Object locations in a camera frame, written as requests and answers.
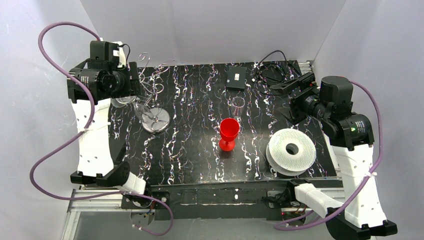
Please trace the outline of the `red wine glass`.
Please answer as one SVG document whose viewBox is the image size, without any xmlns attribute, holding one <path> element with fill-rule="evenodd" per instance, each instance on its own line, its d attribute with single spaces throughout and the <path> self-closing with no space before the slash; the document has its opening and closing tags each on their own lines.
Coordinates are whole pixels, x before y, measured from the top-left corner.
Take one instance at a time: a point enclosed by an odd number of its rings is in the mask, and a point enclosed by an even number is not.
<svg viewBox="0 0 424 240">
<path fill-rule="evenodd" d="M 236 146 L 236 138 L 240 131 L 240 124 L 234 118 L 225 118 L 219 126 L 219 147 L 225 152 L 232 151 Z"/>
</svg>

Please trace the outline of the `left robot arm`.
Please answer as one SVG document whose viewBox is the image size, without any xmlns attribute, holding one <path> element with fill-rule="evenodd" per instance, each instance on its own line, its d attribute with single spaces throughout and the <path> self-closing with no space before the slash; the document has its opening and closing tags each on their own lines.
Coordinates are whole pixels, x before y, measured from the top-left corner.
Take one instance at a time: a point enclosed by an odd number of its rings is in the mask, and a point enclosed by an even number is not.
<svg viewBox="0 0 424 240">
<path fill-rule="evenodd" d="M 109 109 L 113 99 L 141 93 L 136 62 L 127 62 L 121 41 L 90 42 L 90 56 L 69 71 L 67 92 L 77 120 L 79 162 L 73 184 L 113 187 L 144 194 L 146 181 L 133 174 L 124 142 L 110 145 Z"/>
</svg>

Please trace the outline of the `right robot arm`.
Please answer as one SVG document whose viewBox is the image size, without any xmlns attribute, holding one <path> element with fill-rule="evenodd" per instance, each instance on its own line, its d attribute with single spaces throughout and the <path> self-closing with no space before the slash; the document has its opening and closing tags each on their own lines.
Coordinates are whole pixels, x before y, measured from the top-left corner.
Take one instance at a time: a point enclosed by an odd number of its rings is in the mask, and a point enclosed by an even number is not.
<svg viewBox="0 0 424 240">
<path fill-rule="evenodd" d="M 327 144 L 332 147 L 340 169 L 345 201 L 336 201 L 318 190 L 306 179 L 287 183 L 287 198 L 305 204 L 319 218 L 301 226 L 291 219 L 275 224 L 279 231 L 301 231 L 319 225 L 335 240 L 369 240 L 398 232 L 397 225 L 388 220 L 379 200 L 376 169 L 383 153 L 373 159 L 374 133 L 368 117 L 352 110 L 352 95 L 356 83 L 343 76 L 325 76 L 316 84 L 312 72 L 272 88 L 282 95 L 299 89 L 289 106 L 278 111 L 293 125 L 310 117 L 321 124 Z"/>
</svg>

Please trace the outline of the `clear champagne flute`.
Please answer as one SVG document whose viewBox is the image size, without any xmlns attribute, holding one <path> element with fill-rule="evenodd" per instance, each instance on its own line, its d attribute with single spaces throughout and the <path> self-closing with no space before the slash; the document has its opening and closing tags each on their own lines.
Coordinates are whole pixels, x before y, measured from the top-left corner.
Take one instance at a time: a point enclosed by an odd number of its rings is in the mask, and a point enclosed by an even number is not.
<svg viewBox="0 0 424 240">
<path fill-rule="evenodd" d="M 232 116 L 236 119 L 239 119 L 244 112 L 245 103 L 246 103 L 245 99 L 243 97 L 236 96 L 232 98 L 230 103 L 231 103 Z"/>
</svg>

